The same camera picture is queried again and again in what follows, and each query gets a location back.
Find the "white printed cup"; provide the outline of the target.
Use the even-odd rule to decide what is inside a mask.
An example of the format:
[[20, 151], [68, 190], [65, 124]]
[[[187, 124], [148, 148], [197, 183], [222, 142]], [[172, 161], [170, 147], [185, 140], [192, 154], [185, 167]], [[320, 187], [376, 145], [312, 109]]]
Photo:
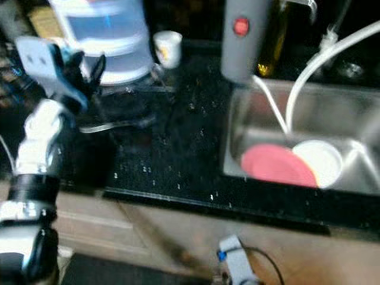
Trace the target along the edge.
[[176, 31], [160, 31], [153, 35], [155, 54], [163, 68], [174, 69], [180, 65], [182, 39]]

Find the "white tiered plastic container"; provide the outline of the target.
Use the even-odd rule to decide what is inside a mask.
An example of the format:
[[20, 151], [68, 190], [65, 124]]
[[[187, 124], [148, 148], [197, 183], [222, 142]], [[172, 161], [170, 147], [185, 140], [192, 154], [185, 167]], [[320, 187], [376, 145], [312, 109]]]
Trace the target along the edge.
[[103, 86], [144, 78], [154, 67], [143, 0], [48, 0], [68, 46], [85, 54], [90, 71], [100, 55]]

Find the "white bowl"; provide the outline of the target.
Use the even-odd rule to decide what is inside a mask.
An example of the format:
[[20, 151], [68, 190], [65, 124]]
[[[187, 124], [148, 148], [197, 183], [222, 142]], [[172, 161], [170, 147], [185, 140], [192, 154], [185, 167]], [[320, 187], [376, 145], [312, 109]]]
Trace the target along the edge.
[[343, 174], [344, 160], [333, 144], [307, 140], [296, 144], [292, 152], [309, 166], [320, 188], [331, 187]]

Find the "grey canister with red logo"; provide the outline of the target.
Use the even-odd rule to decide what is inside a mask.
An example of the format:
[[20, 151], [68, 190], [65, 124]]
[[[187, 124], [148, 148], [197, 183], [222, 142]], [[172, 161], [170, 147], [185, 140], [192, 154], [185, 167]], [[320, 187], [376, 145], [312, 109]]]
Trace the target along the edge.
[[267, 30], [273, 0], [226, 0], [221, 46], [221, 74], [247, 84], [253, 74]]

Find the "yellow carton box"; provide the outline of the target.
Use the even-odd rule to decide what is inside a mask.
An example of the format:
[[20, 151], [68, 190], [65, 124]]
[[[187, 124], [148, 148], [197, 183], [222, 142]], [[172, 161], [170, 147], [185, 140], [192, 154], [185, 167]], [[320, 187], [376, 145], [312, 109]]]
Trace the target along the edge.
[[64, 33], [51, 7], [38, 6], [31, 8], [30, 11], [27, 12], [27, 16], [36, 34], [41, 38], [49, 40], [64, 38]]

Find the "yellow oil bottle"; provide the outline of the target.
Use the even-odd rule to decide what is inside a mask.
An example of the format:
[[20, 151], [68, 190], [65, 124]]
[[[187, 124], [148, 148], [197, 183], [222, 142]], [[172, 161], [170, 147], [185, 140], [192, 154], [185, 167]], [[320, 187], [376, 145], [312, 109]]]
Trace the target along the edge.
[[290, 8], [285, 0], [273, 0], [268, 16], [268, 29], [259, 52], [256, 73], [261, 78], [272, 76], [287, 36]]

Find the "metal fork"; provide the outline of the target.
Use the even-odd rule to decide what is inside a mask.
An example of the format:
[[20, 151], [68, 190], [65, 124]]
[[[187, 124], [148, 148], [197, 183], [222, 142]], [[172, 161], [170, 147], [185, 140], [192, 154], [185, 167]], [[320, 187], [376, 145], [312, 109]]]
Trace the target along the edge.
[[154, 116], [147, 116], [140, 119], [128, 119], [123, 121], [107, 122], [101, 125], [81, 126], [79, 131], [84, 134], [92, 134], [100, 131], [108, 131], [114, 128], [146, 128], [154, 124], [156, 118]]

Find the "black floor mat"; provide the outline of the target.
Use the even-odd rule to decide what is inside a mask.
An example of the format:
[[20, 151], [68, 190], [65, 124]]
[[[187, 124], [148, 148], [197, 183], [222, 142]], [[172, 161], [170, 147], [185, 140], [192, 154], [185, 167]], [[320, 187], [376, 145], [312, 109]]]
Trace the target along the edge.
[[75, 254], [61, 285], [211, 285], [211, 280]]

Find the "round metal drain cap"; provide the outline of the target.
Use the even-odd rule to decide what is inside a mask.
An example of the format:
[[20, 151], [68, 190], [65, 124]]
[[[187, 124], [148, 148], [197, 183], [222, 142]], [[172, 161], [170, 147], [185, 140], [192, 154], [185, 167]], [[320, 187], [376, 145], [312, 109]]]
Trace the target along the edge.
[[364, 69], [360, 65], [352, 62], [342, 62], [337, 68], [337, 73], [342, 76], [342, 78], [357, 80], [364, 75]]

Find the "brown kitchen base cabinet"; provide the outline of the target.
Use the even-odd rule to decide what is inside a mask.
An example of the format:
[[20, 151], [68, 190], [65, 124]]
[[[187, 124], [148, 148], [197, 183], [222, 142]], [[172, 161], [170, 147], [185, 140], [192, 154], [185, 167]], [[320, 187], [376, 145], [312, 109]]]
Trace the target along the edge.
[[287, 284], [380, 285], [380, 241], [369, 236], [315, 235], [66, 192], [57, 206], [60, 243], [78, 254], [211, 277], [220, 240], [236, 235], [268, 254], [249, 256], [266, 283], [278, 282], [275, 262]]

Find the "chrome curved tap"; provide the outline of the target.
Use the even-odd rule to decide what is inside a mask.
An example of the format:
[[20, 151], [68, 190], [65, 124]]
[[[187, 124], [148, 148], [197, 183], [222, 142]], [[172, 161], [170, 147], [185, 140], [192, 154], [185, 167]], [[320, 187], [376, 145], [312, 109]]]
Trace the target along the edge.
[[286, 3], [293, 3], [309, 8], [309, 21], [314, 23], [318, 15], [318, 4], [316, 0], [283, 0]]

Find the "stainless steel sink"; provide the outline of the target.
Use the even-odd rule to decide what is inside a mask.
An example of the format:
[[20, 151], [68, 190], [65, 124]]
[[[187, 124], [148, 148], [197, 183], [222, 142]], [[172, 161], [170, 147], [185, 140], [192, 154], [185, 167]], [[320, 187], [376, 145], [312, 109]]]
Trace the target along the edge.
[[292, 82], [265, 80], [232, 92], [221, 144], [222, 169], [247, 177], [240, 166], [245, 150], [257, 144], [293, 148], [323, 140], [338, 149], [344, 171], [330, 190], [380, 196], [380, 89], [309, 83], [293, 107], [292, 131], [287, 117]]

